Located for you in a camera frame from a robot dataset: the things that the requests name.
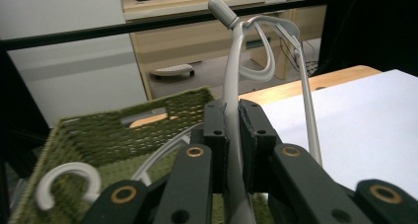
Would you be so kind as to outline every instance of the desk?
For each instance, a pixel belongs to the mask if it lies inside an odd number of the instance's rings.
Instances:
[[[122,0],[124,17],[127,22],[148,21],[168,16],[190,15],[195,12],[207,11],[208,0],[151,0],[138,3],[135,0]],[[229,6],[264,5],[287,0],[224,0]],[[319,38],[325,16],[325,7],[309,7],[298,10],[287,10],[276,13],[279,18],[294,22],[301,29],[300,40]],[[275,54],[283,64],[284,57],[278,52],[278,37],[272,31],[267,32],[272,45],[277,48]],[[225,56],[231,47],[231,31],[218,21],[170,27],[159,30],[144,31],[131,34],[137,55],[144,87],[148,99],[152,99],[148,74],[150,71],[205,59]],[[257,42],[259,37],[250,34],[247,42]],[[251,52],[251,58],[264,64],[265,53],[261,50]],[[276,70],[276,76],[284,78],[286,67]]]
[[[312,77],[310,79],[311,89],[315,90],[322,87],[331,87],[334,85],[346,83],[356,79],[379,74],[381,71],[369,66],[359,65],[347,69],[338,70]],[[282,99],[301,95],[301,81],[296,81],[276,87],[271,87],[256,92],[240,95],[240,99],[250,100],[260,105],[274,103]],[[146,123],[154,122],[167,117],[166,114],[154,115],[151,117],[139,119],[131,124],[131,127],[140,126]]]

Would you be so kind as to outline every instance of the woven basket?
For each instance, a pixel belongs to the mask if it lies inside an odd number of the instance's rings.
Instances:
[[[186,91],[139,106],[63,118],[52,129],[29,184],[10,223],[80,223],[90,204],[82,200],[86,181],[63,175],[52,186],[55,206],[41,211],[35,204],[35,188],[51,169],[68,162],[84,162],[98,169],[102,190],[130,179],[138,167],[169,139],[193,124],[203,122],[204,105],[213,101],[207,88]],[[135,114],[164,108],[167,117],[130,128],[123,121]],[[151,180],[170,171],[175,154],[162,159],[150,171]],[[220,196],[214,197],[213,223],[222,223]]]

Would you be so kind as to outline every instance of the brass screw insert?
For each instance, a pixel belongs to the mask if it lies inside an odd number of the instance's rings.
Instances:
[[[294,147],[284,147],[282,148],[282,153],[289,157],[298,157],[299,155],[301,155],[299,149]]]
[[[390,187],[374,185],[370,187],[370,192],[376,198],[387,203],[397,204],[402,201],[402,197],[399,195],[399,193]]]
[[[200,157],[203,155],[203,153],[205,153],[205,151],[199,147],[191,147],[186,151],[186,154],[189,157]]]
[[[126,197],[123,197],[123,198],[120,198],[120,197],[117,196],[120,192],[126,191],[126,190],[127,191],[130,191],[129,195],[127,195]],[[136,195],[136,188],[135,187],[133,187],[133,186],[124,186],[124,187],[120,187],[117,190],[115,190],[111,194],[110,199],[111,199],[111,201],[113,203],[122,204],[122,203],[125,203],[125,202],[128,202],[128,201],[132,200],[132,198],[134,198],[135,195]]]

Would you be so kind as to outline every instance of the white paper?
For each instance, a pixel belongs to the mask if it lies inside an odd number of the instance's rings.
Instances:
[[[392,70],[313,92],[322,162],[351,189],[379,179],[418,198],[418,78]],[[302,96],[263,106],[285,143],[309,149]]]

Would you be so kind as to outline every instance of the gray floor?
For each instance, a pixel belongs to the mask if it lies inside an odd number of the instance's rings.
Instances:
[[[309,42],[304,42],[304,52],[308,66],[315,66],[318,59],[320,46],[320,39],[313,39]],[[188,89],[194,89],[202,86],[210,87],[214,96],[219,99],[222,96],[224,73],[226,68],[227,56],[205,60],[197,63],[191,63],[195,71],[195,75],[190,77],[188,74],[161,77],[156,79],[152,75],[148,75],[151,91],[154,98],[172,95]],[[251,69],[262,69],[260,65],[252,61],[249,57],[249,52],[244,52],[242,55],[242,65]],[[240,79],[239,92],[240,94],[257,91],[289,82],[299,80],[299,72],[292,66],[288,67],[288,74],[285,80],[274,77],[269,82],[258,83],[247,79]]]

